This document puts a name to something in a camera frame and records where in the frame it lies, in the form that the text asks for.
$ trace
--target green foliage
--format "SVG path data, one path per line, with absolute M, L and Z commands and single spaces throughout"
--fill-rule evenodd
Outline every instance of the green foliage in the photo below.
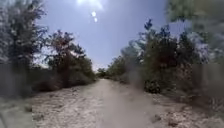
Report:
M 191 31 L 197 33 L 209 52 L 224 50 L 223 0 L 168 0 L 167 16 L 171 22 L 190 21 Z
M 46 60 L 49 67 L 60 76 L 64 87 L 88 84 L 94 80 L 91 60 L 86 58 L 85 51 L 73 40 L 70 33 L 61 31 L 46 39 L 46 45 L 53 53 Z
M 1 48 L 9 63 L 16 69 L 29 68 L 34 54 L 40 52 L 44 27 L 35 24 L 44 15 L 40 0 L 16 0 L 2 15 Z
M 104 69 L 104 68 L 99 68 L 98 70 L 97 70 L 97 77 L 99 77 L 99 78 L 106 78 L 106 77 L 108 77 L 108 74 L 107 74 L 107 71 L 106 71 L 106 69 Z
M 137 71 L 141 83 L 145 83 L 144 89 L 151 93 L 175 88 L 191 93 L 198 88 L 202 75 L 195 74 L 194 65 L 202 67 L 202 61 L 189 34 L 184 32 L 179 39 L 173 38 L 169 26 L 156 31 L 151 20 L 144 27 L 146 31 L 141 33 L 141 38 L 129 43 L 109 66 L 110 78 L 127 83 L 131 81 L 132 71 Z

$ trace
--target rock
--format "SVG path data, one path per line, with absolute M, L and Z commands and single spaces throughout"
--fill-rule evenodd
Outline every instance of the rock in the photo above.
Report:
M 41 121 L 43 119 L 44 119 L 44 115 L 42 115 L 42 114 L 33 115 L 33 120 L 35 120 L 35 121 Z
M 25 112 L 33 112 L 32 106 L 25 106 L 24 110 L 25 110 Z
M 177 125 L 179 124 L 179 122 L 173 118 L 170 118 L 168 120 L 168 126 L 171 126 L 171 127 L 176 127 Z
M 162 120 L 162 118 L 157 114 L 151 118 L 152 123 L 156 123 L 161 120 Z

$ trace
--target sunlight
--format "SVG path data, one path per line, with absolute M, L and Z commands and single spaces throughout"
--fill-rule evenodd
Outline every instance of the sunlight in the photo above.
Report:
M 92 17 L 96 17 L 96 12 L 95 11 L 93 11 L 91 14 L 92 14 Z
M 97 18 L 94 18 L 94 22 L 97 22 L 98 21 L 98 19 Z
M 88 4 L 90 7 L 103 10 L 103 5 L 100 0 L 77 0 L 78 5 Z

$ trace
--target sandy soil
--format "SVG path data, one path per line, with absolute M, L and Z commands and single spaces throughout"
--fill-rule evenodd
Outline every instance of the sandy soil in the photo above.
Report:
M 89 86 L 43 93 L 26 100 L 25 103 L 25 106 L 23 105 L 25 114 L 13 109 L 15 113 L 21 115 L 20 117 L 9 117 L 8 113 L 2 114 L 7 124 L 14 124 L 9 128 L 18 128 L 20 122 L 28 122 L 23 124 L 23 128 L 223 128 L 224 126 L 221 119 L 206 117 L 185 104 L 175 103 L 163 96 L 143 93 L 130 86 L 108 80 L 100 80 Z

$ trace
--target vegetation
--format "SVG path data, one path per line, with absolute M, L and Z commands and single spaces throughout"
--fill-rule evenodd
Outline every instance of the vegetation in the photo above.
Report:
M 108 76 L 127 83 L 140 75 L 136 78 L 138 84 L 144 83 L 145 90 L 152 93 L 177 88 L 193 93 L 198 89 L 195 84 L 200 85 L 199 76 L 193 76 L 193 67 L 202 67 L 203 63 L 195 44 L 187 32 L 176 39 L 171 37 L 169 26 L 158 32 L 152 27 L 149 20 L 141 38 L 129 43 L 108 67 Z
M 26 94 L 88 84 L 94 80 L 91 60 L 70 33 L 58 31 L 46 38 L 46 27 L 36 21 L 45 14 L 41 0 L 3 1 L 0 11 L 1 93 Z M 34 60 L 45 56 L 46 69 Z

